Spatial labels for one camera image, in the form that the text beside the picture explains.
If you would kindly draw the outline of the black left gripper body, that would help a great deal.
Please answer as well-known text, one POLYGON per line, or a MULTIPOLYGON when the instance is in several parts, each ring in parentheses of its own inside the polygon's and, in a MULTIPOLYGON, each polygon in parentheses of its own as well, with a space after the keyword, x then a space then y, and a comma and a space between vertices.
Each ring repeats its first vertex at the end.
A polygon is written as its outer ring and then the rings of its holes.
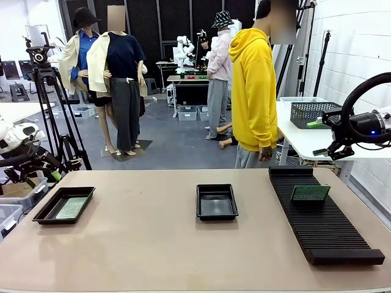
POLYGON ((28 154, 18 166, 21 172, 53 172, 61 170, 61 163, 48 151, 37 151, 28 154))

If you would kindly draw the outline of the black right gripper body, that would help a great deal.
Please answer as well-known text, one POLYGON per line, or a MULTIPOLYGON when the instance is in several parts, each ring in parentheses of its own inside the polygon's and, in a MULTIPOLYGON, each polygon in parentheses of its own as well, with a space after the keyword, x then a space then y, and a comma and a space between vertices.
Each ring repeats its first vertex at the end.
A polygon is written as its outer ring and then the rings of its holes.
POLYGON ((334 143, 338 147, 344 146, 351 146, 356 141, 353 138, 351 131, 348 130, 348 123, 345 123, 342 121, 342 108, 335 108, 333 110, 334 115, 339 116, 340 119, 338 122, 334 123, 334 126, 332 126, 332 136, 334 143))

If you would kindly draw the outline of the person's right hand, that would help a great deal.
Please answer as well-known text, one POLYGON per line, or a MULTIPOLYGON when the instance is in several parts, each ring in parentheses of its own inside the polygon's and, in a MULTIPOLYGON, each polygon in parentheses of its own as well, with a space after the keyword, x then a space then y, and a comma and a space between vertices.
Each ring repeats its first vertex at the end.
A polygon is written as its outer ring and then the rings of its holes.
POLYGON ((272 159, 273 148, 271 146, 260 148, 258 160, 260 162, 268 162, 272 159))

